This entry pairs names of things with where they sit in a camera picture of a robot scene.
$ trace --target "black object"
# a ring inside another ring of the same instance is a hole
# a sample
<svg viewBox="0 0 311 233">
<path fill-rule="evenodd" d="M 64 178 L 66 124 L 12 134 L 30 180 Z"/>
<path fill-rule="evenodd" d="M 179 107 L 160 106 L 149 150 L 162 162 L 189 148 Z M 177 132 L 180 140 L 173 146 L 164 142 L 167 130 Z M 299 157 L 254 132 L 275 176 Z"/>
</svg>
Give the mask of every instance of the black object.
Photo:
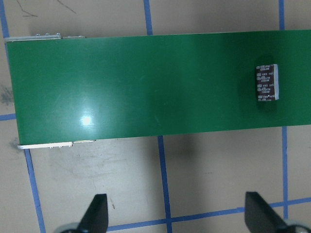
<svg viewBox="0 0 311 233">
<path fill-rule="evenodd" d="M 106 233 L 108 228 L 107 195 L 97 194 L 81 219 L 77 229 L 62 233 Z"/>
<path fill-rule="evenodd" d="M 246 192 L 245 223 L 251 233 L 311 233 L 303 225 L 287 225 L 257 192 Z"/>
</svg>

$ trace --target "green surface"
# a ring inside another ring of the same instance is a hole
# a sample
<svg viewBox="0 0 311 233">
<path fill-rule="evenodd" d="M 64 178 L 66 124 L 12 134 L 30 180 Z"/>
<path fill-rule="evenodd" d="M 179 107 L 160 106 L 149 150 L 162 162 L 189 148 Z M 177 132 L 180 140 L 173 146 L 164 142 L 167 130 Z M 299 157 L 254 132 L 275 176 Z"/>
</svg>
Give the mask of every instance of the green surface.
<svg viewBox="0 0 311 233">
<path fill-rule="evenodd" d="M 21 145 L 311 124 L 311 31 L 7 44 Z M 278 64 L 280 100 L 255 67 Z"/>
</svg>

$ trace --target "bright spot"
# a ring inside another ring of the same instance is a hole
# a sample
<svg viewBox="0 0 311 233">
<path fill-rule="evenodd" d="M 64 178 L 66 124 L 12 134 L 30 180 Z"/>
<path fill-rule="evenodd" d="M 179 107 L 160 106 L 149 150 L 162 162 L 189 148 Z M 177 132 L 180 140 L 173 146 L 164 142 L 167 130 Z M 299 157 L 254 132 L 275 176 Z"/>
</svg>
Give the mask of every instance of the bright spot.
<svg viewBox="0 0 311 233">
<path fill-rule="evenodd" d="M 90 116 L 84 116 L 81 118 L 82 125 L 90 125 L 91 124 L 91 117 Z"/>
</svg>

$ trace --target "beige floor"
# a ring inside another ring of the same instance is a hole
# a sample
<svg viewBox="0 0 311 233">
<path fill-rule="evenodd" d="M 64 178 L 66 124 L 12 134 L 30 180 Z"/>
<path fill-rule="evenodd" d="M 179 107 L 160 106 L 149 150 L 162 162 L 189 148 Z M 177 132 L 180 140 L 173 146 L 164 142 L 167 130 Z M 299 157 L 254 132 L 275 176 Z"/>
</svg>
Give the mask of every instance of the beige floor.
<svg viewBox="0 0 311 233">
<path fill-rule="evenodd" d="M 143 0 L 60 2 L 4 0 L 10 36 L 146 35 Z M 150 9 L 154 34 L 279 29 L 278 0 L 150 0 Z M 285 0 L 285 28 L 309 29 L 310 9 L 311 1 Z M 14 103 L 3 42 L 0 59 L 0 115 L 5 115 L 14 113 Z M 39 232 L 27 165 L 15 147 L 16 121 L 0 121 L 0 132 L 0 232 Z M 288 127 L 289 200 L 311 197 L 310 138 L 311 126 Z M 270 203 L 283 201 L 281 128 L 165 136 L 164 144 L 172 217 L 243 207 L 246 190 L 259 191 Z M 75 225 L 96 193 L 109 195 L 110 226 L 165 218 L 156 137 L 31 153 L 48 233 Z M 283 207 L 276 211 L 283 216 Z M 289 218 L 311 225 L 310 203 L 289 206 Z M 242 213 L 173 223 L 178 233 L 228 229 L 248 232 Z M 115 232 L 167 230 L 160 224 Z"/>
</svg>

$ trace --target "green conveyor belt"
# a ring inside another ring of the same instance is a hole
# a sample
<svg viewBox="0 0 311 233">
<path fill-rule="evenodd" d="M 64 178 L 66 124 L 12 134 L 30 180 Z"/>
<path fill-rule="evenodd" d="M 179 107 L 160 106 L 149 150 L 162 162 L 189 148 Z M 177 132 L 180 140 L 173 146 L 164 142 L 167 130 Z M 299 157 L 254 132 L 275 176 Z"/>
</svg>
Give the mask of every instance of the green conveyor belt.
<svg viewBox="0 0 311 233">
<path fill-rule="evenodd" d="M 7 43 L 21 145 L 311 124 L 311 31 Z M 255 67 L 278 64 L 258 102 Z"/>
</svg>

